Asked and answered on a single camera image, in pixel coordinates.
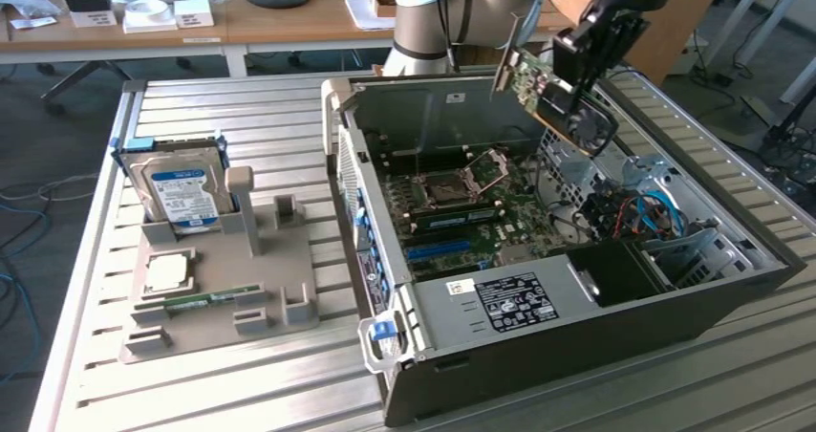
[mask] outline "floor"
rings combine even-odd
[[[714,8],[700,27],[700,36],[707,38],[718,32],[734,3]],[[743,36],[751,27],[750,20],[728,42],[724,54],[730,53],[743,41]],[[774,46],[768,46],[759,53],[751,65],[755,77],[752,80],[739,78],[728,89],[735,95],[754,95],[762,98],[783,115],[790,109],[779,104],[776,98],[784,91],[807,62],[815,55],[816,44],[814,40],[779,29],[772,36]],[[382,63],[386,51],[362,51],[364,64]],[[339,52],[315,52],[303,54],[304,66],[294,68],[287,63],[287,54],[264,54],[251,58],[255,68],[252,75],[280,74],[291,72],[322,72],[340,69]],[[124,62],[123,68],[132,76],[144,79],[179,79],[192,77],[227,76],[223,58],[200,56],[191,59],[192,70],[179,68],[172,59]],[[352,68],[352,58],[344,55],[344,65]],[[60,75],[64,75],[76,64],[56,64]],[[68,114],[60,118],[51,117],[42,108],[39,95],[55,77],[43,76],[32,65],[22,65],[14,75],[4,80],[14,68],[0,66],[0,188],[26,183],[48,183],[72,175],[96,172],[99,169],[103,150],[108,137],[110,125],[116,112],[120,82],[110,73],[94,74],[82,85],[68,91],[60,101],[68,108]],[[671,77],[664,83],[670,96],[679,101],[692,114],[700,114],[728,99],[694,84],[686,77]],[[814,124],[816,108],[806,113],[802,124]],[[716,111],[707,115],[704,122],[712,128],[747,127],[758,125],[758,119],[743,115],[740,106]],[[756,157],[746,157],[762,166]],[[70,197],[92,191],[94,181],[82,181],[67,185],[56,195]],[[36,186],[24,185],[0,191],[20,194],[36,190]],[[795,198],[803,205],[810,205],[810,191],[794,192]],[[32,199],[12,202],[23,209],[42,210],[44,201]],[[0,272],[16,277],[32,297],[40,331],[43,334],[43,347],[39,356],[24,367],[22,375],[7,383],[0,383],[0,428],[11,432],[26,430],[31,410],[34,407],[38,389],[42,381],[43,369],[51,337],[56,328],[63,296],[71,272],[74,257],[82,237],[86,214],[91,204],[90,199],[72,202],[52,203],[48,208],[51,229],[38,244],[12,258],[2,258]],[[32,220],[31,214],[12,214],[0,211],[0,244]],[[6,290],[0,287],[0,296]],[[0,299],[0,319],[11,311],[11,299]],[[32,347],[31,324],[22,307],[15,310],[10,325],[0,329],[0,379],[26,360]]]

